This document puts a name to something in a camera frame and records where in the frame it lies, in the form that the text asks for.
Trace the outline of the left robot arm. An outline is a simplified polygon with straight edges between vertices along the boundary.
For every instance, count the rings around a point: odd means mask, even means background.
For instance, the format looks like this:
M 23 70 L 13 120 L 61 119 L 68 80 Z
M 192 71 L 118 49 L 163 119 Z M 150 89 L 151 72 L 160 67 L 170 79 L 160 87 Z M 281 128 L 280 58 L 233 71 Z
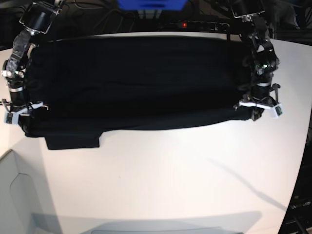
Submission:
M 266 21 L 261 16 L 265 13 L 264 4 L 261 0 L 230 0 L 229 7 L 233 18 L 242 21 L 240 38 L 251 50 L 248 58 L 251 81 L 247 92 L 234 108 L 250 108 L 253 121 L 261 118 L 265 110 L 273 118 L 278 118 L 283 114 L 278 98 L 281 86 L 273 83 L 273 73 L 280 61 L 269 38 Z

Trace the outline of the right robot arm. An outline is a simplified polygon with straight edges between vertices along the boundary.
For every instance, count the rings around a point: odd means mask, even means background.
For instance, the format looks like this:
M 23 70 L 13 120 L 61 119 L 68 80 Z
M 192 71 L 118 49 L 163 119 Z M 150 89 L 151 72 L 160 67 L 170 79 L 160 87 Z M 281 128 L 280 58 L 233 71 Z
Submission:
M 31 42 L 31 39 L 39 34 L 47 34 L 63 5 L 63 0 L 32 2 L 19 20 L 24 29 L 15 37 L 12 53 L 3 63 L 1 70 L 10 94 L 10 101 L 3 98 L 0 102 L 5 108 L 4 123 L 6 124 L 21 126 L 35 109 L 41 107 L 49 109 L 41 101 L 30 100 L 26 88 L 26 73 L 31 62 L 31 50 L 38 47 L 36 43 Z

